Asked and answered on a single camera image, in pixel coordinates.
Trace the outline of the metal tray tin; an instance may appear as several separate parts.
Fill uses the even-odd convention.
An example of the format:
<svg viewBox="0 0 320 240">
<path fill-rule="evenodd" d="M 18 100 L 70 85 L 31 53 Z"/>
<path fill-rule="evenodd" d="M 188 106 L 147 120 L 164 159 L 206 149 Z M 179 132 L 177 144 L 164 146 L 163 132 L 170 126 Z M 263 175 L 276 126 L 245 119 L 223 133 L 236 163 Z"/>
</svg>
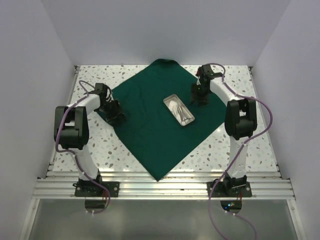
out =
<svg viewBox="0 0 320 240">
<path fill-rule="evenodd" d="M 166 97 L 163 103 L 182 127 L 191 124 L 195 120 L 194 115 L 176 94 Z"/>
</svg>

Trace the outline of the steel hemostat forceps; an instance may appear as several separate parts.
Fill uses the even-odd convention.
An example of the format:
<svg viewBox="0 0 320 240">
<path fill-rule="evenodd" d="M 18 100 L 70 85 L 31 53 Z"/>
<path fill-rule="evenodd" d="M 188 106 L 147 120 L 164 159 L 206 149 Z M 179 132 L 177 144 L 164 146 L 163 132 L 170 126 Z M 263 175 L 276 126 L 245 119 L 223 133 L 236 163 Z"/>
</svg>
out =
<svg viewBox="0 0 320 240">
<path fill-rule="evenodd" d="M 190 118 L 185 114 L 183 108 L 179 105 L 177 106 L 177 114 L 180 117 L 181 125 L 186 126 L 189 123 Z"/>
</svg>

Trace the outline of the green surgical cloth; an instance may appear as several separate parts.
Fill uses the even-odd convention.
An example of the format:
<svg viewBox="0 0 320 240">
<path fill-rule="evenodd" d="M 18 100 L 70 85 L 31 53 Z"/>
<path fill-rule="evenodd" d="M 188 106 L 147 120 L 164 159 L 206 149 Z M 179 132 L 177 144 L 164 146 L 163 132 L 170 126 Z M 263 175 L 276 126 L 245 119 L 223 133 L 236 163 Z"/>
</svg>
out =
<svg viewBox="0 0 320 240">
<path fill-rule="evenodd" d="M 157 59 L 112 90 L 125 120 L 115 134 L 156 180 L 161 180 L 224 123 L 226 106 L 211 93 L 204 106 L 190 104 L 197 78 L 174 60 Z M 181 126 L 164 104 L 177 95 L 195 117 Z"/>
</svg>

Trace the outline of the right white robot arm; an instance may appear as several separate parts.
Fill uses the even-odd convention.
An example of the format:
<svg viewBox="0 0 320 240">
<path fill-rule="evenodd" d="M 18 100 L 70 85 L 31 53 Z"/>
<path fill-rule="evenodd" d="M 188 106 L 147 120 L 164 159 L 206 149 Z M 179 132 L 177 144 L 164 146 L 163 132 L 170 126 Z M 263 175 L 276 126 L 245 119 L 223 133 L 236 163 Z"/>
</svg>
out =
<svg viewBox="0 0 320 240">
<path fill-rule="evenodd" d="M 247 182 L 246 160 L 248 141 L 257 129 L 256 101 L 238 96 L 225 82 L 226 69 L 214 72 L 210 64 L 196 72 L 197 82 L 191 85 L 191 103 L 205 106 L 211 93 L 226 106 L 224 129 L 229 136 L 230 150 L 227 169 L 218 179 L 207 183 L 210 197 L 251 197 Z"/>
</svg>

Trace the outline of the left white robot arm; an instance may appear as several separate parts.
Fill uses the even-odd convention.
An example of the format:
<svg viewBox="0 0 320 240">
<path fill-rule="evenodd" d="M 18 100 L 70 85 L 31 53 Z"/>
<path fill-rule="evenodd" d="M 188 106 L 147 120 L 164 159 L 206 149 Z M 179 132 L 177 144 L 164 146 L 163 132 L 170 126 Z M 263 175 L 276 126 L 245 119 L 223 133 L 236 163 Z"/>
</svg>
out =
<svg viewBox="0 0 320 240">
<path fill-rule="evenodd" d="M 96 112 L 110 126 L 116 126 L 126 117 L 118 99 L 104 83 L 97 83 L 92 91 L 85 91 L 82 98 L 66 106 L 58 106 L 54 116 L 54 142 L 58 153 L 72 156 L 78 170 L 74 184 L 77 197 L 110 197 L 119 186 L 102 179 L 93 162 L 88 142 L 90 138 L 88 115 Z"/>
</svg>

